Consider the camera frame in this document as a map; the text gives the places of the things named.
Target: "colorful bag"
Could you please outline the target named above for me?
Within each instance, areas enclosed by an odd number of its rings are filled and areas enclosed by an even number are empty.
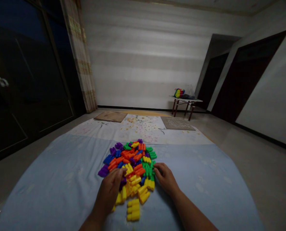
[[[183,96],[183,94],[185,93],[185,90],[182,90],[180,88],[175,88],[175,94],[174,97],[176,98],[181,98]]]

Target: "white wall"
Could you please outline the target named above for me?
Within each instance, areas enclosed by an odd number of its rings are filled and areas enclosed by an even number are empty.
[[[97,101],[107,106],[171,109],[175,88],[195,90],[212,34],[244,36],[249,22],[132,1],[81,3]]]
[[[231,48],[212,96],[211,111],[239,47],[286,30],[286,1],[279,1],[253,17],[249,35]],[[286,38],[245,104],[237,123],[286,144]]]

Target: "brown mat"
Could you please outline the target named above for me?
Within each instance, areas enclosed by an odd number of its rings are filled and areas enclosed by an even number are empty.
[[[174,129],[174,130],[191,130],[195,131],[195,129],[191,126],[191,124],[180,117],[161,117],[166,129]]]
[[[122,112],[113,112],[113,111],[105,111],[100,115],[96,116],[94,119],[104,120],[104,121],[113,121],[113,122],[122,122],[126,117],[127,113]]]

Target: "pile of toy blocks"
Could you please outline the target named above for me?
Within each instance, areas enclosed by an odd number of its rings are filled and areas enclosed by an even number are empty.
[[[156,153],[152,147],[146,148],[143,141],[130,142],[126,145],[117,143],[110,148],[111,154],[108,155],[103,163],[105,164],[98,175],[106,177],[113,169],[126,168],[115,205],[123,204],[128,197],[138,199],[128,202],[127,220],[136,221],[140,219],[140,202],[143,205],[150,196],[151,190],[155,189],[155,172],[153,165],[156,163]]]

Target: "table leg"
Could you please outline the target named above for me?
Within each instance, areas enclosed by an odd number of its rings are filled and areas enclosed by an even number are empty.
[[[192,108],[191,108],[191,114],[190,114],[190,116],[189,116],[188,121],[190,121],[190,119],[191,119],[191,116],[192,116],[193,110],[194,110],[194,107],[192,107]]]
[[[176,103],[176,100],[174,99],[172,114],[174,113],[175,103]]]
[[[187,111],[188,111],[189,103],[190,103],[190,101],[188,101],[188,103],[187,103],[187,108],[186,108],[186,111],[185,111],[185,115],[186,115],[186,113],[187,113]]]
[[[177,100],[177,104],[176,104],[176,109],[175,109],[174,117],[176,116],[176,112],[177,112],[178,104],[179,104],[179,100]]]

